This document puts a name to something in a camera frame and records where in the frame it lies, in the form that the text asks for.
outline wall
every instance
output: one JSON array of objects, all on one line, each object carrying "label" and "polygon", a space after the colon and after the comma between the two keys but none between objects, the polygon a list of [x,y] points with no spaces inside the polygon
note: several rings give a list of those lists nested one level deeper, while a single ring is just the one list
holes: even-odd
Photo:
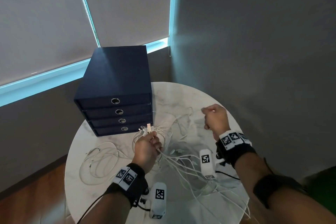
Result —
[{"label": "wall", "polygon": [[[170,82],[168,47],[148,59],[151,81]],[[73,102],[80,80],[0,107],[0,192],[68,153],[84,120]]]},{"label": "wall", "polygon": [[173,81],[221,102],[282,173],[334,166],[335,11],[335,0],[178,0]]}]

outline fist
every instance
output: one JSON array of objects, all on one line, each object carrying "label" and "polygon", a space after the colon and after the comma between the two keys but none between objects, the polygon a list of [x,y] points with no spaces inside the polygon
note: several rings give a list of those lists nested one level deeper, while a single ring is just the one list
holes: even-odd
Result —
[{"label": "fist", "polygon": [[230,130],[228,114],[224,107],[214,104],[202,108],[202,112],[205,114],[204,128],[212,131],[216,141],[219,140],[221,134]]},{"label": "fist", "polygon": [[154,166],[157,156],[160,154],[157,150],[163,151],[162,144],[160,143],[156,132],[153,131],[142,136],[135,143],[134,158],[132,163],[140,166],[147,174]]}]

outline marble tabletop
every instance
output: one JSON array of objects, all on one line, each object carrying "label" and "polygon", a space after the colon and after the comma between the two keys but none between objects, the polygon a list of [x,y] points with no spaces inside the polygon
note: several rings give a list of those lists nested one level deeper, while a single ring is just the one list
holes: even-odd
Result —
[{"label": "marble tabletop", "polygon": [[[170,126],[176,117],[184,116],[185,122],[190,124],[189,128],[186,128],[188,136],[185,141],[205,144],[212,152],[216,152],[212,132],[203,128],[204,115],[201,112],[201,108],[214,103],[220,104],[218,101],[200,90],[178,83],[153,82],[152,91],[154,126],[163,122]],[[231,129],[241,131],[229,112],[228,117]],[[132,150],[133,136],[134,133],[96,137],[86,120],[82,123],[72,141],[65,167],[65,195],[69,211],[75,222],[78,222],[85,210],[96,198],[105,192],[111,183],[111,176],[107,177],[103,183],[97,185],[86,185],[82,182],[79,170],[87,154],[91,149],[104,142],[113,142],[118,149],[121,149],[132,158],[134,156]],[[113,165],[115,164],[111,171],[113,174],[131,162],[131,160],[125,158],[118,158],[113,161]],[[225,167],[220,166],[219,170],[231,175],[236,174],[234,169],[228,165]],[[155,180],[155,174],[147,174],[146,179],[149,186],[151,186]],[[169,184],[170,180],[166,178],[164,182]],[[242,209],[246,209],[249,198],[242,184],[239,182],[237,184],[236,180],[232,182],[234,183],[234,181],[236,182],[235,188],[225,192],[225,196],[229,200],[224,200],[218,193],[198,197],[199,201],[209,208],[221,223],[238,224],[243,216]],[[218,223],[218,220],[201,206],[196,199],[183,197],[183,195],[181,195],[180,200],[179,197],[174,200],[167,199],[166,215],[161,220],[150,219],[148,214],[146,214],[139,208],[132,208],[126,223]]]}]

